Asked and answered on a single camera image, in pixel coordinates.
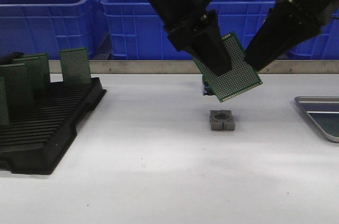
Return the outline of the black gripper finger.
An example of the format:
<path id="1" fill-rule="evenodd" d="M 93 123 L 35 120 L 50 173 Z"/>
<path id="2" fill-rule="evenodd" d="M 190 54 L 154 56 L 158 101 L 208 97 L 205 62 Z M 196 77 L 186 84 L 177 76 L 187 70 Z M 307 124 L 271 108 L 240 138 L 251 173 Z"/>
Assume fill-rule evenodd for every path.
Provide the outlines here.
<path id="1" fill-rule="evenodd" d="M 188 24 L 179 22 L 177 24 L 165 24 L 164 30 L 167 38 L 177 51 L 186 51 L 194 57 L 198 57 L 197 51 L 193 48 L 195 36 L 198 32 L 197 23 Z"/>
<path id="2" fill-rule="evenodd" d="M 217 76 L 231 71 L 231 57 L 223 44 L 215 10 L 208 11 L 198 20 L 189 53 Z"/>
<path id="3" fill-rule="evenodd" d="M 275 0 L 244 61 L 259 71 L 279 55 L 322 32 L 318 20 L 321 0 Z"/>

